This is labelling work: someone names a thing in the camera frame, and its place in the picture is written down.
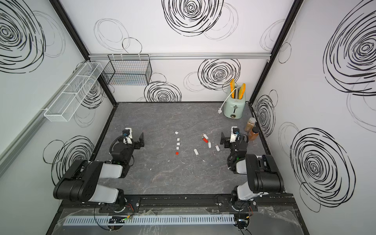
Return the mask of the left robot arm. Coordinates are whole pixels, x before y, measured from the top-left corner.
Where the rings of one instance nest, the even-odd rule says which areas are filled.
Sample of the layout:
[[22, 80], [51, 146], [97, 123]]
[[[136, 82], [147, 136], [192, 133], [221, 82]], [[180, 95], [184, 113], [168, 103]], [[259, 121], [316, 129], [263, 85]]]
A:
[[109, 147], [112, 160], [76, 160], [55, 186], [54, 198], [80, 203], [104, 203], [114, 212], [124, 211], [129, 206], [124, 191], [100, 185], [99, 180], [125, 178], [132, 166], [130, 162], [134, 160], [134, 151], [144, 146], [144, 133], [135, 141], [132, 129], [125, 128]]

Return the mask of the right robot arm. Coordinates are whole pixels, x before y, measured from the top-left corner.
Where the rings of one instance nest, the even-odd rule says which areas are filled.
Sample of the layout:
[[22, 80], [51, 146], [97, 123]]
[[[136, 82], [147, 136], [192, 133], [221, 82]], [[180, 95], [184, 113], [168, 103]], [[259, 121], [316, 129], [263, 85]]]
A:
[[248, 153], [249, 142], [249, 136], [237, 131], [230, 137], [221, 133], [220, 144], [230, 150], [226, 160], [228, 169], [234, 174], [247, 176], [246, 182], [231, 192], [231, 204], [237, 211], [242, 210], [241, 203], [271, 193], [282, 193], [285, 189], [273, 156]]

